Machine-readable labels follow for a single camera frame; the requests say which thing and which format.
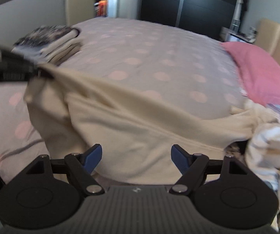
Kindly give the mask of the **cream door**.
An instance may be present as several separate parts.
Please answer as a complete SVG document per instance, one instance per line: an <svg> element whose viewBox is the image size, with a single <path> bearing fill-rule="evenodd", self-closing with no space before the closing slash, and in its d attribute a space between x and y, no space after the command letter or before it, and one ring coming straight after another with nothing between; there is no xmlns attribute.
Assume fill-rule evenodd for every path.
<svg viewBox="0 0 280 234"><path fill-rule="evenodd" d="M94 18L95 0L64 0L68 26Z"/></svg>

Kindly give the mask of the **cream sweater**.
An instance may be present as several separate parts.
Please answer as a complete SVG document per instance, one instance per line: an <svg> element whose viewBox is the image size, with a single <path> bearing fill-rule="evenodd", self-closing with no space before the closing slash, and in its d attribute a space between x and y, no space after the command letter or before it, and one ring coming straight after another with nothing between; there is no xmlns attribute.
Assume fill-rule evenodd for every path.
<svg viewBox="0 0 280 234"><path fill-rule="evenodd" d="M170 149L222 159L224 150L275 123L275 112L253 106L228 117L200 120L160 100L102 78L43 65L51 78L34 78L24 95L32 125L51 157L102 146L96 171L131 184L171 184L179 178Z"/></svg>

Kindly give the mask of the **dark floral folded garment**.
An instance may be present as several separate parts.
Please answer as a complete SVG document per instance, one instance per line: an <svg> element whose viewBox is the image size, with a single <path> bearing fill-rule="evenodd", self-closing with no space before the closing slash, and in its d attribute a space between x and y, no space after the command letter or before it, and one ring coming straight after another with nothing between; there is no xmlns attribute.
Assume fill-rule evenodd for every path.
<svg viewBox="0 0 280 234"><path fill-rule="evenodd" d="M40 47L51 44L69 33L74 33L75 37L77 37L80 35L81 30L79 28L68 27L66 25L42 25L24 37L19 38L14 43L14 46L23 45L28 47Z"/></svg>

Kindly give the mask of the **white nightstand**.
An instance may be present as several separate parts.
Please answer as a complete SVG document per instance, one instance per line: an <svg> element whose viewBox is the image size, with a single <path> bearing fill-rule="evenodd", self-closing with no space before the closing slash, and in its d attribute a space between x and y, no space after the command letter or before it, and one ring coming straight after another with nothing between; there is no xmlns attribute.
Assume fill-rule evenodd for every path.
<svg viewBox="0 0 280 234"><path fill-rule="evenodd" d="M253 44L256 41L257 30L254 27L248 33L235 32L229 28L222 27L219 34L221 42L243 42Z"/></svg>

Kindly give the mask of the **grey pink-dotted bedspread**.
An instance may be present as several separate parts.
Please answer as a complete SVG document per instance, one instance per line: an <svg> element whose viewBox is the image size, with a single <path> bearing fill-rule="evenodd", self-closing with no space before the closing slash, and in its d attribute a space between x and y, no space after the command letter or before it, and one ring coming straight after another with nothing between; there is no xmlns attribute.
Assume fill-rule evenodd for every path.
<svg viewBox="0 0 280 234"><path fill-rule="evenodd" d="M242 107L236 65L219 41L176 27L95 18L77 25L81 50L62 63L163 100L200 119L226 117ZM10 181L47 153L29 121L25 83L0 84L0 176Z"/></svg>

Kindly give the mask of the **beige folded garment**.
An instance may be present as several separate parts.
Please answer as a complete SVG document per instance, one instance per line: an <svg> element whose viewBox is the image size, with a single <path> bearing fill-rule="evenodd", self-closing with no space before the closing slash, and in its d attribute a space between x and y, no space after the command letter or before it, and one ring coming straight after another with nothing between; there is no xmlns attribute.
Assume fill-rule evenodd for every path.
<svg viewBox="0 0 280 234"><path fill-rule="evenodd" d="M51 58L49 60L49 63L59 66L65 61L67 61L70 57L78 53L81 50L81 47L82 47L82 43L73 44L68 48L66 48L64 51L60 52L59 54Z"/></svg>

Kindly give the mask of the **pink pillow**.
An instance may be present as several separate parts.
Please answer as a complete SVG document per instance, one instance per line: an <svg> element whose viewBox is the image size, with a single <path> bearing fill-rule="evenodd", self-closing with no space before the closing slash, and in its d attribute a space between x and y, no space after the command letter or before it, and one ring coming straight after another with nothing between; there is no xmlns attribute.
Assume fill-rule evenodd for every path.
<svg viewBox="0 0 280 234"><path fill-rule="evenodd" d="M263 106L280 105L280 65L262 48L243 42L223 42L235 61L249 99Z"/></svg>

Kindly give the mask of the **beige padded headboard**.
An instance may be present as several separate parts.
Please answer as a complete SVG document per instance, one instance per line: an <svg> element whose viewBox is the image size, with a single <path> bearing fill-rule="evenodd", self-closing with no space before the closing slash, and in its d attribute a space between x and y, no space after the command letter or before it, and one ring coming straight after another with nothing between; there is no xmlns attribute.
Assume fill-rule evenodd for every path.
<svg viewBox="0 0 280 234"><path fill-rule="evenodd" d="M268 52L280 65L280 23L263 18L257 26L254 45Z"/></svg>

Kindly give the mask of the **black wardrobe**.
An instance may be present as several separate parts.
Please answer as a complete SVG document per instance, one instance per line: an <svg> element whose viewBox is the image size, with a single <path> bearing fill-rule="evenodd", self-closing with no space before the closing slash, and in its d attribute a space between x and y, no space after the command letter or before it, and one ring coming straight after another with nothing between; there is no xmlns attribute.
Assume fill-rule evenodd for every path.
<svg viewBox="0 0 280 234"><path fill-rule="evenodd" d="M238 0L141 0L140 20L219 39L231 28Z"/></svg>

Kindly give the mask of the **white folded towel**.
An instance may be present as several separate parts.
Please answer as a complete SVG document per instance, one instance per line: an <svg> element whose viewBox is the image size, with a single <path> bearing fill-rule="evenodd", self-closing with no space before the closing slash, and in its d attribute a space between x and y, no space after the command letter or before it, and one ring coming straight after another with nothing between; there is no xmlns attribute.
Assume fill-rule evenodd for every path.
<svg viewBox="0 0 280 234"><path fill-rule="evenodd" d="M30 58L45 58L51 56L52 53L57 51L64 51L66 48L73 44L80 43L82 38L79 37L80 33L78 30L73 29L66 35L60 37L59 39L39 47L30 47L28 45L17 45L14 46L12 52L21 54L25 57Z"/></svg>

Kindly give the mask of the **pile of unfolded clothes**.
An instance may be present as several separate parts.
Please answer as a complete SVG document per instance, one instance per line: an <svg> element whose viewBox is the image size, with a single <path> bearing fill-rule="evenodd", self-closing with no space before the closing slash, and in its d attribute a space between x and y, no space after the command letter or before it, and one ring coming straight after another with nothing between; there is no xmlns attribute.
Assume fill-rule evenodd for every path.
<svg viewBox="0 0 280 234"><path fill-rule="evenodd" d="M280 233L280 116L274 110L251 100L246 100L244 108L230 107L230 114L253 111L257 117L273 115L274 121L261 121L254 129L253 136L245 147L244 162L278 196L279 210L272 227Z"/></svg>

